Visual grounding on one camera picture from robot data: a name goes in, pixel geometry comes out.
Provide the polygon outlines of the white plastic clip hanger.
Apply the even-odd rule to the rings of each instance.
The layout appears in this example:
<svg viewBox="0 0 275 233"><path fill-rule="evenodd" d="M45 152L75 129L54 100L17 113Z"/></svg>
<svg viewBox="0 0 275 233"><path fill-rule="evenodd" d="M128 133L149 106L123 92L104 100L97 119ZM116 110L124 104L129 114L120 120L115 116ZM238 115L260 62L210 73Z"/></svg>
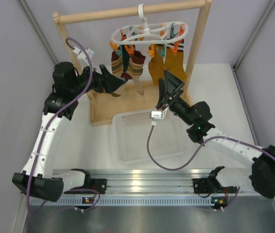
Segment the white plastic clip hanger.
<svg viewBox="0 0 275 233"><path fill-rule="evenodd" d="M139 4L137 8L141 24L127 25L114 31L110 45L169 44L183 40L188 34L188 25L181 21L149 24L143 7Z"/></svg>

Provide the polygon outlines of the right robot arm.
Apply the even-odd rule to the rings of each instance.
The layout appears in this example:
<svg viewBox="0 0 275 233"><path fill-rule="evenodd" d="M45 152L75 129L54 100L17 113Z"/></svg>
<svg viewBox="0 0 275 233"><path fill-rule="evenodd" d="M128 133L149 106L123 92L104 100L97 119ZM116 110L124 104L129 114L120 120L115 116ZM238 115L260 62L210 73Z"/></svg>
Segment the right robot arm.
<svg viewBox="0 0 275 233"><path fill-rule="evenodd" d="M184 85L179 78L165 70L164 77L159 79L156 109L169 109L185 122L189 126L187 134L192 142L222 152L243 164L242 168L218 166L213 169L207 179L209 188L218 193L234 186L253 189L265 198L274 198L275 146L264 148L251 145L222 132L209 122L212 114L205 101L190 106L182 99Z"/></svg>

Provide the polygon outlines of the teal sock with reindeer patch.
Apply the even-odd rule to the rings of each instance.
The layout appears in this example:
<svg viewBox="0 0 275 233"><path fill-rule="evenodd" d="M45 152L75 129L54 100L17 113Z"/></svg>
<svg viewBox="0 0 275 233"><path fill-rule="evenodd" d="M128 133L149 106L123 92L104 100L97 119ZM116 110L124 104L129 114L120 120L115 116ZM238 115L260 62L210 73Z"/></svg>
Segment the teal sock with reindeer patch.
<svg viewBox="0 0 275 233"><path fill-rule="evenodd" d="M130 61L130 54L125 49L125 45L121 46L121 50L122 50L122 60L123 60L123 72L122 72L121 77L125 81L128 81L128 80L130 80L132 78L130 75L127 74L127 70L128 70L128 66L129 66L129 61Z"/></svg>

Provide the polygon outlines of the striped sock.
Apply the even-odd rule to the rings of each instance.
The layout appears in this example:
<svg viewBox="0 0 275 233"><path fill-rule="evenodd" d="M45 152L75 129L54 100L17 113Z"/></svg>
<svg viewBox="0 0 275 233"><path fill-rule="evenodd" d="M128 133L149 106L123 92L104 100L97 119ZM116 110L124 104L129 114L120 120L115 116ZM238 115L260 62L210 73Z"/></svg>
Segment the striped sock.
<svg viewBox="0 0 275 233"><path fill-rule="evenodd" d="M127 69L127 74L132 78L137 92L142 96L144 95L144 91L139 78L143 72L145 59L146 57L140 51L134 50L133 55L130 57Z"/></svg>
<svg viewBox="0 0 275 233"><path fill-rule="evenodd" d="M123 74L123 59L115 51L111 55L111 69L115 77L120 78Z"/></svg>

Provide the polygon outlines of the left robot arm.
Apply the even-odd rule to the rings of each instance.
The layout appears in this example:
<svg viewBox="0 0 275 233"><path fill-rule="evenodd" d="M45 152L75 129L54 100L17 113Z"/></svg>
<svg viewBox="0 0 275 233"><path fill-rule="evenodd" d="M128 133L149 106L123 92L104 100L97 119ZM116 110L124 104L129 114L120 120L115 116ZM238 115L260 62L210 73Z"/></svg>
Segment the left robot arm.
<svg viewBox="0 0 275 233"><path fill-rule="evenodd" d="M27 198L56 202L63 193L72 189L82 193L91 189L91 176L87 170L73 168L55 175L53 164L62 136L78 106L78 99L89 91L111 94L125 84L105 65L99 68L100 72L97 72L85 67L78 74L71 62L55 65L52 92L44 102L42 123L33 151L22 171L12 177L13 184Z"/></svg>

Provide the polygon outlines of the orange clothes peg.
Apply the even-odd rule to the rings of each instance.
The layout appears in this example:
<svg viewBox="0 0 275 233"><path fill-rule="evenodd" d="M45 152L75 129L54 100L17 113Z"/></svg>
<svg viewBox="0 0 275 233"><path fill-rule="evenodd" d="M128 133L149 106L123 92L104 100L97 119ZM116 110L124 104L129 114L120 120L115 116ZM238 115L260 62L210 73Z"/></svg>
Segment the orange clothes peg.
<svg viewBox="0 0 275 233"><path fill-rule="evenodd" d="M130 56L134 55L135 45L125 45L125 49Z"/></svg>

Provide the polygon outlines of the teal clothes peg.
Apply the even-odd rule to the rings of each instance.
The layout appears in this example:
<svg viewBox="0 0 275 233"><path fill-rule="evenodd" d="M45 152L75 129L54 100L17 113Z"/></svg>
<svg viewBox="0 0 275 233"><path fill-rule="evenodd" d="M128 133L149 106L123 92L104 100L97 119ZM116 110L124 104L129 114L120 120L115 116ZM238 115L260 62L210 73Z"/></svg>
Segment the teal clothes peg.
<svg viewBox="0 0 275 233"><path fill-rule="evenodd" d="M166 55L166 45L165 44L156 44L156 50L161 58L165 58Z"/></svg>

